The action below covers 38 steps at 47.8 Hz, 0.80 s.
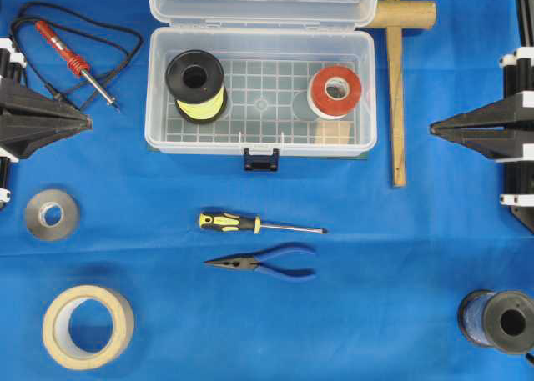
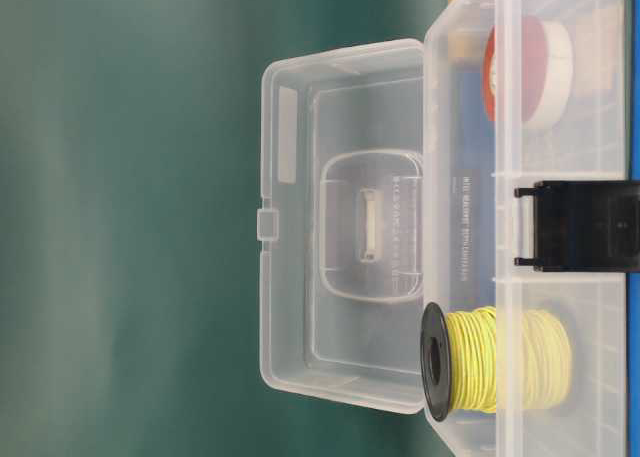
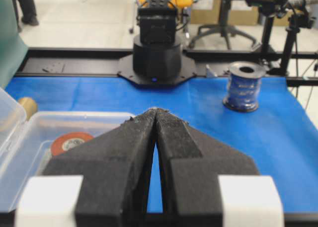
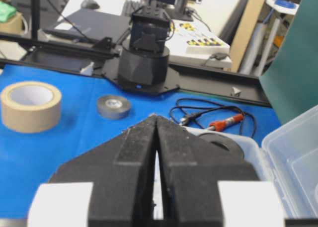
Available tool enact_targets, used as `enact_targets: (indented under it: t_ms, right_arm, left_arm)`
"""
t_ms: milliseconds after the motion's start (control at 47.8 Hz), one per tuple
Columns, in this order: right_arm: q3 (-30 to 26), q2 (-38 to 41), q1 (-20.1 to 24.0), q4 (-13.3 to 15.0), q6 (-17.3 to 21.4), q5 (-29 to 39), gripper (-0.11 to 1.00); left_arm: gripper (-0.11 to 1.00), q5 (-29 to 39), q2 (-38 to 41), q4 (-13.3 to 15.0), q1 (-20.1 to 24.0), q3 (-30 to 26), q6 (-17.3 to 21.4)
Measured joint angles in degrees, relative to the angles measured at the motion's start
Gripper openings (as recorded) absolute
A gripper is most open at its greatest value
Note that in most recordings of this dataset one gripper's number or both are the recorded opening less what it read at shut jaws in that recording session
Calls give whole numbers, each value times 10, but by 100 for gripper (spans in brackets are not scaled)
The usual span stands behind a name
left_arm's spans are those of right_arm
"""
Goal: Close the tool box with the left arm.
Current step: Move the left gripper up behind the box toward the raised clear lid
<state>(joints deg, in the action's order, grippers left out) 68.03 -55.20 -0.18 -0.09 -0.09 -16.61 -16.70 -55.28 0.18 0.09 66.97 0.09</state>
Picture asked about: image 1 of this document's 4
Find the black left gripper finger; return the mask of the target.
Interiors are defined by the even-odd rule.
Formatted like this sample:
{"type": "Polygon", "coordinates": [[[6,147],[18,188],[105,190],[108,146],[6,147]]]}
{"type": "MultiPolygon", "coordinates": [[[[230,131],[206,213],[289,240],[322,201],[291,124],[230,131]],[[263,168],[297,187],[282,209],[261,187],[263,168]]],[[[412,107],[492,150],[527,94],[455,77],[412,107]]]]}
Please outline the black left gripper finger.
{"type": "Polygon", "coordinates": [[[40,148],[92,128],[91,122],[1,122],[1,157],[9,160],[26,159],[40,148]]]}
{"type": "Polygon", "coordinates": [[[17,115],[32,115],[38,118],[73,120],[77,125],[92,128],[89,116],[83,114],[72,105],[46,98],[21,84],[8,87],[8,111],[17,115]]]}

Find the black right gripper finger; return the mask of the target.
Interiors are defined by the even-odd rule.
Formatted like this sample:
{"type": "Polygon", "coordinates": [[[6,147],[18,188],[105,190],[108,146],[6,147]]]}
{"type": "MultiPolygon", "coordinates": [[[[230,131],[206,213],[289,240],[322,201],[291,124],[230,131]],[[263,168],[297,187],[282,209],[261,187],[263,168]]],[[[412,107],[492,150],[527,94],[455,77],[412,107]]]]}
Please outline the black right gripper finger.
{"type": "Polygon", "coordinates": [[[518,114],[523,108],[523,94],[517,93],[494,103],[474,109],[467,113],[460,113],[430,125],[431,132],[442,129],[490,128],[505,126],[521,121],[518,114]]]}
{"type": "Polygon", "coordinates": [[[431,128],[430,133],[451,143],[460,144],[488,159],[523,157],[524,132],[510,129],[431,128]]]}

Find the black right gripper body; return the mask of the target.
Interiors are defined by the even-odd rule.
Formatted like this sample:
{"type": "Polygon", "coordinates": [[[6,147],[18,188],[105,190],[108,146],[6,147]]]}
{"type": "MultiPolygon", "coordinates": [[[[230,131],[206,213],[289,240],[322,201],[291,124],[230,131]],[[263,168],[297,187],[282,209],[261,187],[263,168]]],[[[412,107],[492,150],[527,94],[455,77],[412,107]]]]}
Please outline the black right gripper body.
{"type": "Polygon", "coordinates": [[[529,231],[533,230],[533,48],[520,47],[501,58],[503,91],[515,97],[523,119],[508,127],[518,131],[519,156],[504,164],[504,193],[501,203],[529,231]]]}

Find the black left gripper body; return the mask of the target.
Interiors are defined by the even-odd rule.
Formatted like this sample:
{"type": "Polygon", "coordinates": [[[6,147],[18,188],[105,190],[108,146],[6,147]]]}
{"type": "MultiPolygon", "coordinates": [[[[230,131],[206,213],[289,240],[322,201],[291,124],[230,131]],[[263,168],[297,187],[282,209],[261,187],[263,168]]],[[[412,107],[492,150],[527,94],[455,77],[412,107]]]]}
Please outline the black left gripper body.
{"type": "MultiPolygon", "coordinates": [[[[15,47],[11,38],[1,39],[1,118],[8,115],[9,86],[20,84],[25,73],[26,58],[15,47]]],[[[1,127],[1,209],[4,209],[11,200],[11,189],[8,186],[9,171],[12,163],[18,163],[19,157],[7,148],[3,141],[7,137],[1,127]]]]}

